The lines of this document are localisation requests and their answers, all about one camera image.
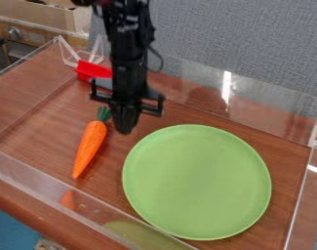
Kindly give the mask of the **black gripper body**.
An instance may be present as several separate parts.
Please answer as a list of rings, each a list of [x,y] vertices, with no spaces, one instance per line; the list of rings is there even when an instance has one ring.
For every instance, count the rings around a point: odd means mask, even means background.
[[[126,90],[115,91],[111,78],[91,78],[90,98],[95,101],[110,104],[134,104],[141,112],[161,117],[163,114],[163,102],[166,97],[159,94],[147,84],[134,92],[127,87]]]

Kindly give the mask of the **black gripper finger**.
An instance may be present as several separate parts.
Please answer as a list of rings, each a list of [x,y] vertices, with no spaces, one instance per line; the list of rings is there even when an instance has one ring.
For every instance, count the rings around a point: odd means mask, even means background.
[[[125,131],[129,134],[137,125],[141,108],[137,104],[125,107]]]
[[[123,128],[123,107],[118,103],[110,102],[110,109],[111,109],[111,116],[113,116],[113,121],[114,121],[115,128],[117,128],[119,133],[123,133],[125,132],[125,128]]]

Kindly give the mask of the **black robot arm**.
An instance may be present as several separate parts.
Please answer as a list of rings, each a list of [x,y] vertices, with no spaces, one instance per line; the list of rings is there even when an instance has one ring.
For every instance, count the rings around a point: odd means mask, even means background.
[[[90,79],[90,97],[110,107],[113,122],[121,134],[129,134],[142,113],[162,116],[166,97],[147,84],[147,52],[159,60],[151,48],[154,31],[150,0],[71,0],[76,6],[92,9],[103,20],[110,42],[113,79]]]

